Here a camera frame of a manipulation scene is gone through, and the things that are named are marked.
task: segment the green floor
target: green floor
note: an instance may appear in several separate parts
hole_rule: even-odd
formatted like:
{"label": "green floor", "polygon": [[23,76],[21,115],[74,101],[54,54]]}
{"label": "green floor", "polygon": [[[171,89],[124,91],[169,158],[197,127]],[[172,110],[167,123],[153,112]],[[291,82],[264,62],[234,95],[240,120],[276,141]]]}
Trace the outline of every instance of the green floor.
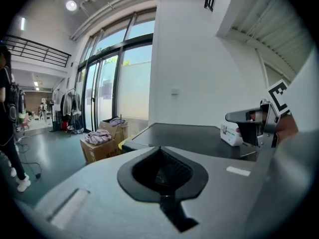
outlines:
{"label": "green floor", "polygon": [[[25,153],[20,154],[22,162],[37,162],[41,165],[42,175],[36,179],[27,164],[23,164],[25,172],[30,176],[31,186],[23,193],[17,191],[15,178],[10,177],[10,168],[7,164],[7,158],[1,156],[0,168],[8,182],[12,196],[21,200],[31,207],[54,186],[70,177],[85,165],[85,160],[80,146],[80,139],[84,134],[71,135],[63,132],[49,132],[47,128],[32,130],[26,132],[28,138],[22,139]],[[31,165],[35,174],[39,172],[38,165]]]}

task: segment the white sneaker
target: white sneaker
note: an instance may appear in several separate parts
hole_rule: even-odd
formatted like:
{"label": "white sneaker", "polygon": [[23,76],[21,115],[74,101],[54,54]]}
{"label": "white sneaker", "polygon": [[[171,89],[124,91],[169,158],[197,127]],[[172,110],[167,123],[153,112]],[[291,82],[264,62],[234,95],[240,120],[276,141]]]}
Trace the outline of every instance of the white sneaker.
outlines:
{"label": "white sneaker", "polygon": [[11,174],[10,175],[11,175],[12,178],[16,176],[16,170],[15,170],[14,167],[11,168]]}
{"label": "white sneaker", "polygon": [[[24,174],[24,175],[25,175],[26,180],[28,181],[29,180],[29,176],[27,174]],[[16,178],[15,181],[17,182],[17,184],[20,184],[22,182],[19,178]]]}
{"label": "white sneaker", "polygon": [[31,182],[29,181],[29,178],[25,177],[25,179],[19,183],[18,191],[24,192],[30,185]]}

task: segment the ceiling light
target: ceiling light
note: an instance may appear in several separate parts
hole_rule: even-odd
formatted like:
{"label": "ceiling light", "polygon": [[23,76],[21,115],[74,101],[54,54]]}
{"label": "ceiling light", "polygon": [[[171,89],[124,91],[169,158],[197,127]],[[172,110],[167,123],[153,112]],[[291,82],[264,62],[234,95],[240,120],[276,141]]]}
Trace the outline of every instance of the ceiling light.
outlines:
{"label": "ceiling light", "polygon": [[72,1],[72,0],[66,2],[66,5],[65,5],[65,6],[66,6],[66,8],[67,8],[68,10],[70,10],[70,11],[74,11],[74,10],[76,10],[76,8],[77,8],[76,2],[75,2],[75,1]]}
{"label": "ceiling light", "polygon": [[24,30],[25,18],[21,18],[21,30]]}

